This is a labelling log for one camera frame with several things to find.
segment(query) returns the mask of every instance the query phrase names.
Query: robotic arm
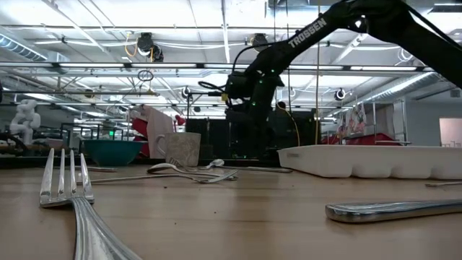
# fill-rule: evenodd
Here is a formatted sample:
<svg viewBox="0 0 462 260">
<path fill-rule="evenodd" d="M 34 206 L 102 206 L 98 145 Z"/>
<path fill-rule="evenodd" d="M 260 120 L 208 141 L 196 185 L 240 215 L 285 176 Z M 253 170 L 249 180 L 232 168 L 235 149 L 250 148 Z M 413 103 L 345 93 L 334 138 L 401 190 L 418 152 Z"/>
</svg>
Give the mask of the robotic arm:
<svg viewBox="0 0 462 260">
<path fill-rule="evenodd" d="M 416 23 L 411 14 L 439 36 Z M 264 135 L 274 91 L 284 86 L 279 75 L 303 51 L 339 28 L 395 43 L 462 88 L 462 47 L 402 0 L 341 0 L 291 38 L 270 43 L 244 72 L 233 70 L 225 92 L 229 99 L 243 102 L 228 103 L 227 119 L 251 125 L 253 138 Z"/>
</svg>

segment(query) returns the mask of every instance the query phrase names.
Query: white mug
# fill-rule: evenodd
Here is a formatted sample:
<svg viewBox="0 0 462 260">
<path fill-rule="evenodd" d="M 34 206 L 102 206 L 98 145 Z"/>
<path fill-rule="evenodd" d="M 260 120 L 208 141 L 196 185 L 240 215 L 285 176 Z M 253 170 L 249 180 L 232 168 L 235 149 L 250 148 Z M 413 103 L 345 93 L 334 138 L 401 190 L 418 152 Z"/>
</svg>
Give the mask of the white mug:
<svg viewBox="0 0 462 260">
<path fill-rule="evenodd" d="M 165 140 L 165 151 L 160 148 L 159 141 Z M 199 163 L 201 134 L 197 133 L 167 133 L 158 135 L 154 141 L 157 151 L 165 158 L 177 160 L 183 166 L 195 167 Z"/>
</svg>

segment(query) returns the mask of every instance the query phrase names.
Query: white utensil tray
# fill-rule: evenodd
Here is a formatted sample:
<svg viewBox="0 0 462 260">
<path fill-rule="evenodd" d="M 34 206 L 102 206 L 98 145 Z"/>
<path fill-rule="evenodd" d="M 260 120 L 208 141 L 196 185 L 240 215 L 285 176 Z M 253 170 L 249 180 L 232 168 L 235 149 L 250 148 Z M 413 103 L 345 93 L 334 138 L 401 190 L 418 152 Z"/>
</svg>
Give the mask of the white utensil tray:
<svg viewBox="0 0 462 260">
<path fill-rule="evenodd" d="M 282 167 L 327 178 L 462 179 L 462 148 L 311 145 L 278 153 Z"/>
</svg>

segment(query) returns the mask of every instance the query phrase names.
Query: table surface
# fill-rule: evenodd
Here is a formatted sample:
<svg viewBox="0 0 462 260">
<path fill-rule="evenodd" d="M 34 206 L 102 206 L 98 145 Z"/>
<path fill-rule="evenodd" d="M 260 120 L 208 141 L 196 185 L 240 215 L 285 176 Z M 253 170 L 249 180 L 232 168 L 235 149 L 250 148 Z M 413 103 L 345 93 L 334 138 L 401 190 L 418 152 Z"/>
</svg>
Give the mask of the table surface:
<svg viewBox="0 0 462 260">
<path fill-rule="evenodd" d="M 90 173 L 141 176 L 148 166 Z M 72 208 L 41 209 L 43 169 L 0 170 L 2 259 L 72 259 Z M 457 199 L 428 181 L 327 179 L 241 171 L 238 181 L 159 178 L 94 185 L 96 212 L 143 259 L 460 259 L 462 214 L 351 225 L 326 219 L 336 202 Z"/>
</svg>

